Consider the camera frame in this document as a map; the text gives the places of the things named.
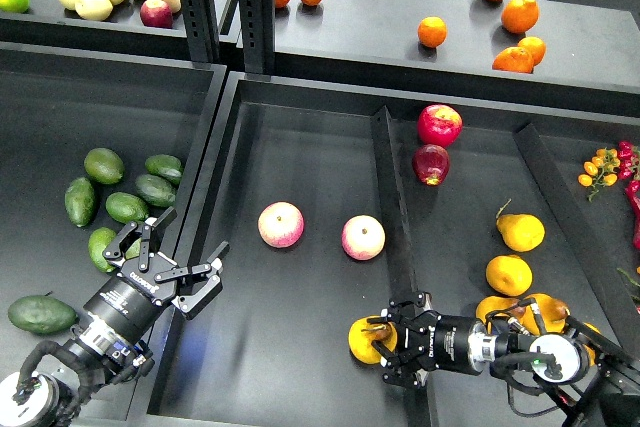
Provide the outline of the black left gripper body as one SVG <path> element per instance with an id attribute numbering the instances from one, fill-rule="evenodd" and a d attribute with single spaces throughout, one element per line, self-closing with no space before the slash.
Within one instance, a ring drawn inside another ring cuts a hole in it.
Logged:
<path id="1" fill-rule="evenodd" d="M 146 272 L 141 272 L 137 261 L 130 259 L 85 303 L 84 310 L 127 341 L 137 342 L 177 293 L 175 280 L 157 283 L 156 276 L 177 267 L 162 252 L 151 257 Z"/>

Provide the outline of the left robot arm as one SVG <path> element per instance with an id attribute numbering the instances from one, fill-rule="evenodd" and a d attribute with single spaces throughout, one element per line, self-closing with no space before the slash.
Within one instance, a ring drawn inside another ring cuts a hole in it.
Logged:
<path id="1" fill-rule="evenodd" d="M 222 242 L 201 264 L 181 266 L 160 250 L 176 211 L 127 223 L 101 255 L 115 268 L 83 307 L 85 322 L 64 344 L 38 343 L 1 383 L 4 426 L 68 426 L 102 388 L 136 381 L 154 367 L 144 340 L 165 310 L 196 317 L 222 290 Z"/>

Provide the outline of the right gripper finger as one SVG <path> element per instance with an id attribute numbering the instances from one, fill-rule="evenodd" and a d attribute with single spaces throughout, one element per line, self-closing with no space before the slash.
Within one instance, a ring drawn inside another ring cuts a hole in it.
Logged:
<path id="1" fill-rule="evenodd" d="M 372 346 L 381 355 L 385 383 L 403 388 L 425 387 L 425 370 L 417 361 L 425 353 L 423 346 L 404 349 L 400 353 L 389 350 L 381 340 L 374 340 Z"/>
<path id="2" fill-rule="evenodd" d="M 411 332 L 425 332 L 427 328 L 418 317 L 431 309 L 431 294 L 414 291 L 400 297 L 391 298 L 388 306 L 378 316 L 366 319 L 366 329 L 371 330 L 383 324 L 395 324 Z"/>

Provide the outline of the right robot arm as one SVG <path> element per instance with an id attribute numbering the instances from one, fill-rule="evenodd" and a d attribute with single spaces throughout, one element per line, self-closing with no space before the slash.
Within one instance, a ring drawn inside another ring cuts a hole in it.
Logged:
<path id="1" fill-rule="evenodd" d="M 488 370 L 510 390 L 548 396 L 567 426 L 638 425 L 637 358 L 574 317 L 565 332 L 548 331 L 535 299 L 515 305 L 531 310 L 537 333 L 509 319 L 508 307 L 484 319 L 441 314 L 424 291 L 390 300 L 361 330 L 381 357 L 387 384 L 418 390 L 434 371 Z"/>

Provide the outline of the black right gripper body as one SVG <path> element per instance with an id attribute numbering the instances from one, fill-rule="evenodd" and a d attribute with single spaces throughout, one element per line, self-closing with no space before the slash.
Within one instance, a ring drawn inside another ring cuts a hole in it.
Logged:
<path id="1" fill-rule="evenodd" d="M 486 328 L 476 318 L 425 311 L 412 320 L 407 330 L 407 353 L 412 355 L 408 366 L 479 375 L 485 360 L 475 337 L 485 334 Z"/>

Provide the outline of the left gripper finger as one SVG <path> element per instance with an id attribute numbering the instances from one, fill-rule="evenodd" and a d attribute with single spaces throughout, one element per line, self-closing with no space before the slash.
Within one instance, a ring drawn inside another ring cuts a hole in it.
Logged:
<path id="1" fill-rule="evenodd" d="M 148 272 L 151 268 L 151 254 L 158 252 L 164 231 L 176 217 L 176 209 L 169 207 L 157 218 L 150 217 L 145 221 L 132 221 L 125 224 L 105 248 L 103 252 L 105 260 L 118 268 L 123 268 L 127 261 L 133 261 L 140 272 Z M 137 239 L 141 239 L 140 255 L 126 260 L 126 250 Z"/>
<path id="2" fill-rule="evenodd" d="M 195 318 L 222 290 L 222 259 L 229 251 L 223 241 L 202 264 L 176 267 L 153 276 L 157 285 L 174 283 L 176 294 L 170 297 L 177 311 L 187 319 Z"/>

